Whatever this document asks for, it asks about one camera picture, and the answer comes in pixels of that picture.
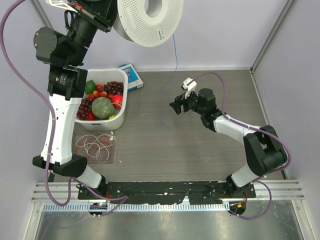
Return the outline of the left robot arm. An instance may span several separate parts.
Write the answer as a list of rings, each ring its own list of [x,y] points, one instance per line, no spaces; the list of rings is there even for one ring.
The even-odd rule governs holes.
[[[106,179],[88,166],[86,157],[72,152],[72,138],[88,75],[81,68],[83,60],[97,31],[108,33],[117,15],[115,0],[69,0],[64,12],[67,34],[42,27],[33,38],[36,58],[49,65],[50,115],[43,150],[32,163],[77,179],[97,200],[106,195]]]

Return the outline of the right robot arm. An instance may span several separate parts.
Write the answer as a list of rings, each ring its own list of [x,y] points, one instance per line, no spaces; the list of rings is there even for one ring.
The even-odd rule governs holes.
[[[199,114],[204,127],[244,146],[246,164],[226,178],[225,190],[230,197],[238,197],[252,181],[278,169],[288,160],[272,126],[246,125],[231,118],[217,108],[216,97],[211,89],[183,93],[169,105],[178,115],[188,111]]]

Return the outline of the white cable spool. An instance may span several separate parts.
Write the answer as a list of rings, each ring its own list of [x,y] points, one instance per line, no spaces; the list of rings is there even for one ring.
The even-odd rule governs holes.
[[[183,8],[183,0],[118,0],[113,28],[128,41],[157,47],[174,34]]]

